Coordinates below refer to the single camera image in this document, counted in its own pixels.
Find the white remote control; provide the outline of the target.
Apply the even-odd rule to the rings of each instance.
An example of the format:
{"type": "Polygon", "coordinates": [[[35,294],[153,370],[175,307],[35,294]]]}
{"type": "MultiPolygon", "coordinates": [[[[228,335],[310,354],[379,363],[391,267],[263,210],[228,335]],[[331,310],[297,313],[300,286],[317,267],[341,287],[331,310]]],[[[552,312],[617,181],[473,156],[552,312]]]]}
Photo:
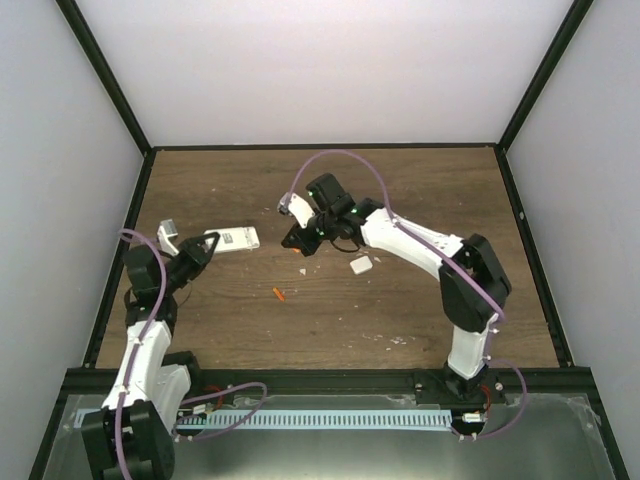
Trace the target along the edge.
{"type": "Polygon", "coordinates": [[[213,234],[219,234],[218,243],[214,249],[215,254],[254,250],[260,247],[260,240],[254,227],[234,227],[223,229],[205,230],[206,243],[213,245],[213,234]]]}

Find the white battery cover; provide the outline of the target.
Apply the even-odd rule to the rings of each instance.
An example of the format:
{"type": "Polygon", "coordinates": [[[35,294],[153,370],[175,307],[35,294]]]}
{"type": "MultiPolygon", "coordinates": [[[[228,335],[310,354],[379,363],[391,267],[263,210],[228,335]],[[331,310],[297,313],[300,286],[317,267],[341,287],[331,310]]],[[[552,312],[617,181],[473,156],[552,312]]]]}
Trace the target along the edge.
{"type": "Polygon", "coordinates": [[[361,275],[373,268],[373,263],[368,256],[359,256],[349,263],[352,272],[355,275],[361,275]]]}

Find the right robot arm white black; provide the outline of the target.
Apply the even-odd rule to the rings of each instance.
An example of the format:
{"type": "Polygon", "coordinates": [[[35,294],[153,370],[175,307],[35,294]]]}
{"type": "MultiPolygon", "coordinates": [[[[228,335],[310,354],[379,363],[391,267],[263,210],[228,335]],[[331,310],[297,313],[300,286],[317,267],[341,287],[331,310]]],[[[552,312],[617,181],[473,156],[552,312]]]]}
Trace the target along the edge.
{"type": "Polygon", "coordinates": [[[389,211],[374,199],[355,201],[334,175],[323,174],[278,203],[295,222],[281,244],[304,256],[322,243],[348,240],[395,255],[425,271],[440,284],[443,311],[453,326],[452,346],[443,367],[447,396],[458,403],[479,390],[489,363],[488,342],[504,319],[511,283],[490,242],[474,234],[446,235],[389,211]]]}

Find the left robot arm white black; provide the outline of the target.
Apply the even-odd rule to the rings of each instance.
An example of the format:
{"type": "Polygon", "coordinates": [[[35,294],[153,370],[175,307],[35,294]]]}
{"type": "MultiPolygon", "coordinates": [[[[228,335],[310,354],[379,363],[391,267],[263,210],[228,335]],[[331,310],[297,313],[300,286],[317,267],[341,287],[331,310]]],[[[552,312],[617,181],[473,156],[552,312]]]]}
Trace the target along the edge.
{"type": "Polygon", "coordinates": [[[172,430],[181,403],[196,402],[204,379],[191,352],[168,353],[178,318],[177,290],[195,280],[213,258],[220,235],[182,241],[175,255],[143,235],[123,257],[126,348],[101,408],[86,415],[81,435],[94,479],[169,479],[175,468],[172,430]]]}

